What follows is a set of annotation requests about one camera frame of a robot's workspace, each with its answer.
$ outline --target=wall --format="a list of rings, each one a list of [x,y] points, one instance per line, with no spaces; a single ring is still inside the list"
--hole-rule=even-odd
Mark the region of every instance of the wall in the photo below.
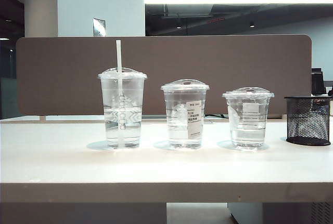
[[[26,37],[56,37],[57,22],[57,0],[24,0]]]
[[[312,40],[312,67],[323,69],[324,80],[333,80],[333,17],[254,28],[238,34],[307,34]]]
[[[93,36],[93,18],[107,36],[145,36],[144,0],[58,0],[59,36]]]
[[[2,77],[1,80],[1,119],[21,116],[17,106],[17,81]]]

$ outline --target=white pillar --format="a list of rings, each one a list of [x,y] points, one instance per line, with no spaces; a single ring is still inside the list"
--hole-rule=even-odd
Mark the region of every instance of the white pillar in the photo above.
[[[57,16],[57,0],[24,0],[25,36],[58,36]]]
[[[144,0],[25,0],[25,7],[26,36],[93,36],[93,18],[106,21],[107,36],[145,36]]]

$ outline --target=mesh pencil holder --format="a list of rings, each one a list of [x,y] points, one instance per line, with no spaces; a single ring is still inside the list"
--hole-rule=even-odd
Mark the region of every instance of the mesh pencil holder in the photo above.
[[[330,145],[329,102],[331,97],[285,97],[287,141],[310,146]]]

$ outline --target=gray partition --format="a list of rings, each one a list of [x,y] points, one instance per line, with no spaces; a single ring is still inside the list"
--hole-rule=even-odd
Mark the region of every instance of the gray partition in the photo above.
[[[160,86],[181,78],[210,85],[206,114],[226,113],[221,94],[258,86],[275,93],[270,114],[286,112],[284,96],[311,93],[311,40],[306,35],[58,37],[17,42],[18,102],[25,115],[102,114],[97,74],[123,66],[148,75],[144,114],[165,114]]]

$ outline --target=label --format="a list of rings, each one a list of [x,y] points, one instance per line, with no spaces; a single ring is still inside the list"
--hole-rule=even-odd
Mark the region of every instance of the label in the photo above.
[[[187,137],[189,139],[201,136],[201,100],[186,102]]]
[[[256,129],[259,124],[259,104],[243,103],[243,128]]]

